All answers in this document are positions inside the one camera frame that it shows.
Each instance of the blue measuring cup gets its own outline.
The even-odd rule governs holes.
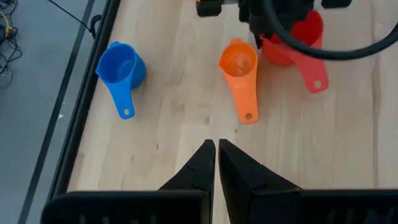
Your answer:
[[[113,42],[102,54],[95,72],[111,92],[120,117],[132,118],[136,111],[131,90],[137,88],[146,75],[144,61],[133,47]]]

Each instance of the red measuring cup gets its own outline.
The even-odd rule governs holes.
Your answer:
[[[305,21],[296,22],[290,34],[304,44],[321,49],[323,38],[323,19],[319,12],[310,11]],[[311,93],[326,90],[329,79],[325,61],[315,59],[291,49],[277,36],[271,39],[261,37],[262,53],[276,65],[296,65],[302,74],[304,82]]]

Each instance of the gray carpet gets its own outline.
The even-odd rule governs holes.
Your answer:
[[[56,2],[82,18],[88,0]],[[102,13],[105,2],[95,0],[90,18]],[[5,224],[18,222],[80,27],[46,0],[19,0],[12,21],[23,56],[9,65],[12,83],[0,89],[0,217]],[[33,201],[25,203],[30,207],[26,223],[40,221],[92,44],[85,32]],[[3,44],[0,52],[10,50]]]

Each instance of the wooden table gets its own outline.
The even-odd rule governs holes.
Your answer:
[[[398,1],[357,0],[322,11],[325,49],[353,49],[383,38]],[[111,42],[134,46],[147,65],[132,91],[136,116],[122,120],[99,81],[69,190],[154,190],[204,139],[229,139],[306,189],[398,187],[398,45],[350,62],[327,62],[327,91],[309,93],[295,67],[259,57],[259,121],[239,123],[217,67],[233,37],[254,45],[238,7],[200,19],[192,0],[122,1]],[[216,171],[214,223],[228,223]]]

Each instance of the plastic measuring cup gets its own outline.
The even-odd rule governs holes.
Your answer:
[[[305,21],[297,22],[290,34],[308,46],[322,48],[323,20],[319,12],[310,11]],[[315,59],[286,46],[274,35],[270,40],[261,37],[262,53],[276,65],[298,66],[304,82],[311,93],[318,93],[329,87],[325,61]]]
[[[144,61],[128,44],[113,42],[99,59],[96,73],[108,87],[122,119],[132,118],[136,111],[131,90],[145,79]]]
[[[244,124],[251,124],[259,119],[257,65],[256,50],[239,38],[231,40],[218,62],[231,89],[239,120]]]

